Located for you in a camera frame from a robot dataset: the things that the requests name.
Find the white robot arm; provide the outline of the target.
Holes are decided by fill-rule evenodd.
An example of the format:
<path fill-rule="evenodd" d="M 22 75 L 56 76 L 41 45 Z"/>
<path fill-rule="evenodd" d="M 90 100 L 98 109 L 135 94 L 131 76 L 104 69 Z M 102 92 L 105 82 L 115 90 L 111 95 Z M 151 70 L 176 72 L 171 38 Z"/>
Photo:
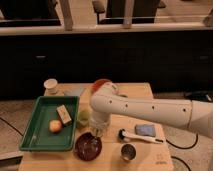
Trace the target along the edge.
<path fill-rule="evenodd" d="M 104 83 L 90 98 L 91 122 L 103 129 L 111 114 L 169 125 L 213 139 L 213 103 L 177 99 L 132 99 L 118 95 L 118 86 Z"/>

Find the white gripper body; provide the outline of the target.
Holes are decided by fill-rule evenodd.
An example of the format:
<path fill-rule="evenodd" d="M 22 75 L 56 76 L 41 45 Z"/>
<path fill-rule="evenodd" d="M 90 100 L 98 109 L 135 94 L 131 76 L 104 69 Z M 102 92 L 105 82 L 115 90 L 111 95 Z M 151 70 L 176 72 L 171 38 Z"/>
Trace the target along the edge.
<path fill-rule="evenodd" d="M 89 123 L 93 129 L 104 130 L 110 124 L 110 114 L 93 111 Z"/>

